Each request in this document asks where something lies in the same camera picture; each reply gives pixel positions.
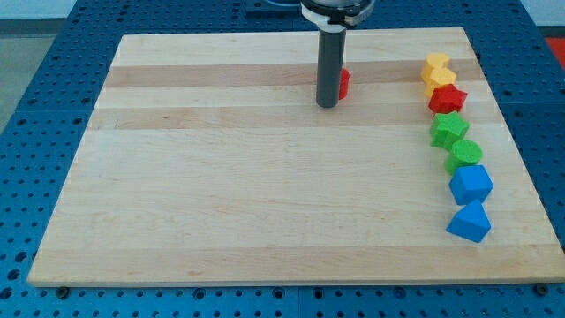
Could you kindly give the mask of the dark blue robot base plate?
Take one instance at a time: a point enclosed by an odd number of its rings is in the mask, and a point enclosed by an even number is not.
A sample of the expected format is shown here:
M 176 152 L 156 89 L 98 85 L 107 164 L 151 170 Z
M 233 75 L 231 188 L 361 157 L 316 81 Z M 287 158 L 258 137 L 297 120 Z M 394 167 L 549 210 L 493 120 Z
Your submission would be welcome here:
M 305 6 L 301 0 L 244 0 L 245 16 L 250 19 L 300 19 Z

